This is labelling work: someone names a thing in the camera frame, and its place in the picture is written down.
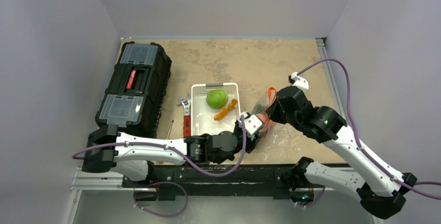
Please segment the clear orange zip bag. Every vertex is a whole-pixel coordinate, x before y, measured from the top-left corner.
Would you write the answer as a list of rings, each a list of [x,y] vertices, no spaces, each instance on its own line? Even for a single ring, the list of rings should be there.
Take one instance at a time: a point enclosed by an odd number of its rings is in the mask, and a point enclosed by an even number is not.
[[[269,106],[271,106],[271,104],[275,101],[276,95],[277,95],[277,90],[274,87],[268,88],[267,92],[265,92],[259,98],[259,100],[255,103],[255,105],[253,107],[253,110],[251,111],[251,114],[257,114],[257,113],[265,113],[266,114],[266,112],[265,112],[266,109]],[[261,131],[261,135],[262,135],[261,140],[264,140],[267,136],[269,136],[269,134],[272,131],[272,129],[270,131],[267,131],[267,132],[262,132]]]

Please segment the pink peach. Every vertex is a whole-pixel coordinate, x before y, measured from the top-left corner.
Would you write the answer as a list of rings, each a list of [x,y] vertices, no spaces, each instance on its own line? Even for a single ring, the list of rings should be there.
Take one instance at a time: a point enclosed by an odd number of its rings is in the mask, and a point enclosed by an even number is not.
[[[256,116],[263,122],[262,132],[267,132],[272,129],[273,124],[265,113],[257,113]]]

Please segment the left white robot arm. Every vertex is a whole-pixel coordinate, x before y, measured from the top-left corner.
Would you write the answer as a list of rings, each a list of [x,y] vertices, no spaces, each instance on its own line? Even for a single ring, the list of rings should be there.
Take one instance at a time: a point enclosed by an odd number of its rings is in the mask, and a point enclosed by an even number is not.
[[[233,131],[168,140],[130,135],[111,124],[89,134],[87,147],[82,151],[82,171],[113,171],[149,187],[155,180],[154,162],[195,167],[232,161],[237,153],[243,159],[258,144],[264,126],[257,115],[250,115],[236,120]]]

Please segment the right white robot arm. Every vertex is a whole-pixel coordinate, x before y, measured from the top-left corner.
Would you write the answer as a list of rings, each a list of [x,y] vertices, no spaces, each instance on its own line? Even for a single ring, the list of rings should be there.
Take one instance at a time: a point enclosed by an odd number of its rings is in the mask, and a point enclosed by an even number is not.
[[[340,191],[380,219],[388,219],[402,210],[404,195],[409,192],[406,187],[416,184],[416,176],[392,168],[363,142],[356,142],[353,129],[337,111],[313,106],[301,89],[289,86],[276,93],[266,113],[273,122],[290,124],[331,149],[354,169],[353,173],[344,172],[302,157],[281,177],[291,182],[294,189],[309,182]]]

